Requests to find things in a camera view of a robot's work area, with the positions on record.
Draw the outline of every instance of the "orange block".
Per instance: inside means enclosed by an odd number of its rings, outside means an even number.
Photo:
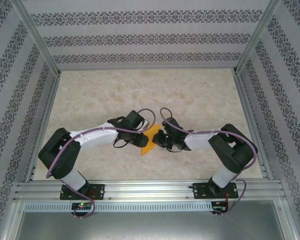
[[[161,129],[160,124],[155,124],[153,125],[152,128],[150,128],[148,131],[145,131],[143,134],[148,137],[148,143],[145,147],[142,148],[142,153],[141,155],[145,155],[147,152],[149,152],[151,149],[154,148],[156,145],[155,143],[152,142],[152,139],[154,138],[154,135]]]

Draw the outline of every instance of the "beige floor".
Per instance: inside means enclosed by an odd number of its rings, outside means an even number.
[[[68,71],[61,75],[44,143],[58,128],[89,129],[142,108],[154,110],[161,123],[161,107],[170,108],[184,129],[232,123],[250,137],[230,69]],[[151,114],[142,115],[152,121]],[[181,180],[208,179],[220,165],[211,149],[170,153],[156,146],[141,156],[133,145],[109,144],[80,153],[75,167],[88,180]],[[44,180],[46,172],[39,160],[34,179]],[[258,163],[241,176],[261,178]]]

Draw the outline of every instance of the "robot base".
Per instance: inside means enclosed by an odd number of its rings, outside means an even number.
[[[237,199],[239,197],[237,185],[234,182],[230,182],[218,196],[215,196],[209,190],[209,183],[196,182],[189,188],[193,189],[194,199],[225,199],[226,193],[228,193],[229,199]]]
[[[103,200],[105,195],[105,185],[104,184],[89,184],[88,188],[85,189],[83,195],[87,196],[92,200]],[[74,193],[66,185],[62,185],[60,200],[87,200],[86,198]]]

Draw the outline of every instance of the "ventilation slot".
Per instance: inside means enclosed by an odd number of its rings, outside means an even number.
[[[25,212],[73,212],[72,203],[27,203]],[[77,210],[78,212],[88,212],[88,210]],[[195,212],[212,211],[210,201],[203,202],[96,202],[96,212]]]

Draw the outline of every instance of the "aluminum frame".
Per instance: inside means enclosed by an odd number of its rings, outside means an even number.
[[[242,104],[243,112],[247,120],[248,128],[252,137],[252,141],[259,149],[259,165],[263,178],[246,178],[247,190],[242,201],[265,200],[273,201],[277,216],[279,218],[281,228],[285,239],[299,240],[300,236],[297,226],[294,222],[286,194],[280,180],[274,180],[268,160],[266,158],[264,148],[256,127],[256,123],[249,106],[249,102],[244,91],[242,80],[234,69],[232,69],[233,78]],[[50,113],[57,92],[60,75],[53,86],[53,92],[49,99],[49,105],[44,117],[44,123],[41,125],[39,139],[35,146],[33,159],[27,173],[26,180],[17,184],[13,197],[11,209],[8,214],[6,225],[1,235],[1,240],[15,240],[18,229],[22,222],[24,209],[29,203],[72,203],[78,201],[60,200],[60,190],[62,183],[57,180],[35,180],[31,181],[32,173],[38,158],[36,157],[40,151],[45,132],[47,129]],[[96,200],[96,204],[113,205],[114,203],[200,203],[202,200],[194,199],[193,191],[189,188],[192,183],[208,182],[207,179],[193,180],[143,180],[143,181],[101,181],[90,180],[92,184],[105,184],[104,200]],[[241,194],[244,184],[241,181],[237,183],[238,193]],[[224,199],[204,199],[204,201],[222,201]]]
[[[246,178],[247,189],[242,201],[267,200],[273,201],[281,228],[286,240],[299,240],[300,236],[288,205],[286,194],[280,180],[267,178]],[[140,203],[189,203],[211,201],[212,199],[194,199],[192,183],[208,182],[208,179],[194,180],[148,180],[148,181],[89,181],[92,184],[105,184],[104,200],[96,200],[96,204],[113,205],[124,203],[138,205]],[[238,193],[241,194],[244,184],[236,182]],[[60,200],[62,183],[57,180],[35,180],[17,184],[12,208],[3,230],[2,240],[14,240],[21,225],[22,215],[28,203],[57,204],[77,203],[81,201]]]
[[[29,14],[27,8],[25,7],[22,0],[11,0],[11,4],[13,8],[18,13],[19,17],[21,18],[23,24],[25,25],[26,29],[28,30],[29,34],[31,35],[33,41],[35,42],[36,46],[40,50],[44,60],[48,64],[51,72],[54,76],[56,76],[60,70],[57,66],[54,57],[50,53],[47,44],[45,43],[43,37],[41,36],[38,28],[34,20],[32,19],[31,15]]]
[[[240,73],[242,69],[245,67],[246,62],[248,61],[252,51],[257,45],[262,33],[266,29],[270,19],[275,13],[276,9],[280,4],[280,0],[270,0],[268,5],[266,6],[257,26],[255,27],[248,43],[246,44],[236,66],[236,72]]]

